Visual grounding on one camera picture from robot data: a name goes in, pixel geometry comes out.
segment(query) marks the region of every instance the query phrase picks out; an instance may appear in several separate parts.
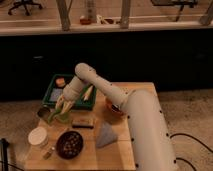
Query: wooden tabletop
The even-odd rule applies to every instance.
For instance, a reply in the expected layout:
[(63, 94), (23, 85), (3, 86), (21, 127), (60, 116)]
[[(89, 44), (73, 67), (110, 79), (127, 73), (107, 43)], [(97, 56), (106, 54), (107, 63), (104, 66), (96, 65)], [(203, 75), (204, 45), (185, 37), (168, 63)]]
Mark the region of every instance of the wooden tabletop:
[[(157, 95), (153, 83), (114, 83), (126, 91), (133, 89), (146, 89)], [(94, 129), (71, 128), (71, 124), (61, 124), (53, 121), (47, 125), (40, 120), (38, 126), (43, 126), (48, 131), (49, 141), (43, 147), (31, 146), (27, 160), (26, 170), (135, 170), (131, 138), (126, 117), (114, 116), (105, 106), (105, 96), (97, 90), (96, 102), (92, 111), (72, 110), (70, 117), (92, 117), (95, 120)], [(100, 125), (103, 121), (110, 123), (114, 132), (118, 135), (118, 141), (103, 148), (95, 147)], [(59, 136), (67, 128), (79, 132), (84, 139), (84, 147), (81, 153), (70, 160), (60, 158), (56, 152), (45, 160), (43, 155), (52, 146), (55, 146)]]

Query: office chair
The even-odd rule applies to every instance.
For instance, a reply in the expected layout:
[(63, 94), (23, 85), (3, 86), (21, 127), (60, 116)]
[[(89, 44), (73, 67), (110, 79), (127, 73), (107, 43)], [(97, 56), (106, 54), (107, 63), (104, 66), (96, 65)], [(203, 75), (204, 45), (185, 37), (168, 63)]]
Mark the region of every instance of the office chair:
[(151, 2), (154, 6), (180, 6), (175, 18), (176, 22), (180, 19), (181, 12), (186, 5), (190, 8), (194, 8), (194, 6), (198, 4), (198, 0), (151, 0)]
[(25, 11), (26, 11), (25, 14), (26, 14), (27, 16), (30, 15), (30, 13), (29, 13), (29, 11), (28, 11), (28, 9), (27, 9), (27, 5), (37, 5), (37, 6), (39, 7), (39, 9), (42, 9), (42, 8), (43, 8), (41, 4), (35, 3), (35, 2), (33, 2), (33, 0), (20, 0), (19, 2), (14, 2), (14, 3), (13, 3), (13, 7), (9, 9), (8, 14), (9, 14), (9, 15), (12, 15), (12, 10), (14, 10), (14, 9), (16, 9), (16, 8), (22, 6), (22, 5), (23, 5), (24, 8), (25, 8)]

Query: cabinet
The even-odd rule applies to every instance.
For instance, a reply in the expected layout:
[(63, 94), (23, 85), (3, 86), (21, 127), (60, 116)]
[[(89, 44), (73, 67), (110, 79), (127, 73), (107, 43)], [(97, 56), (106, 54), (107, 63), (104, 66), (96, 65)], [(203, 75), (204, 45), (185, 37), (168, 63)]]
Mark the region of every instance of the cabinet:
[(212, 29), (1, 37), (0, 99), (41, 99), (55, 73), (79, 62), (110, 81), (158, 91), (213, 87)]

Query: floor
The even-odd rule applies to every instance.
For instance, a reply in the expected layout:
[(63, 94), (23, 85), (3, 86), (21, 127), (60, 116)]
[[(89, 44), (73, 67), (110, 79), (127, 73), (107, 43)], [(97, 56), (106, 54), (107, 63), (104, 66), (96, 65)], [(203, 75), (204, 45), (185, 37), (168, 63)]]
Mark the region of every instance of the floor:
[[(187, 133), (213, 149), (213, 89), (158, 93), (170, 134)], [(0, 102), (0, 138), (10, 143), (9, 162), (23, 168), (29, 144), (28, 133), (36, 127), (40, 100)], [(172, 139), (177, 157), (189, 160), (198, 171), (213, 170), (213, 156), (188, 137)], [(192, 170), (178, 161), (181, 171)]]
[[(30, 16), (20, 7), (8, 15), (14, 0), (4, 0), (0, 3), (0, 30), (27, 28), (61, 28), (60, 16), (55, 0), (35, 0), (42, 4), (43, 9), (30, 7)], [(206, 12), (211, 0), (199, 0), (194, 8), (184, 8), (179, 21), (198, 21)], [(96, 0), (96, 11), (104, 18), (119, 20), (121, 16), (122, 0)], [(130, 23), (174, 22), (178, 13), (178, 6), (153, 6), (151, 0), (132, 0)], [(73, 0), (69, 14), (71, 23), (79, 25), (79, 19), (85, 14), (85, 0)]]

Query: white cup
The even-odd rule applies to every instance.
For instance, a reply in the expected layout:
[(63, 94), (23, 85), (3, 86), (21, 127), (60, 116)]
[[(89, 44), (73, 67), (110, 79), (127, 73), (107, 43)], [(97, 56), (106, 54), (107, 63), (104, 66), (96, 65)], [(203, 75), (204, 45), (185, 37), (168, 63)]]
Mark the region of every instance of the white cup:
[(44, 147), (48, 143), (47, 130), (44, 127), (33, 129), (28, 135), (28, 141), (33, 146)]

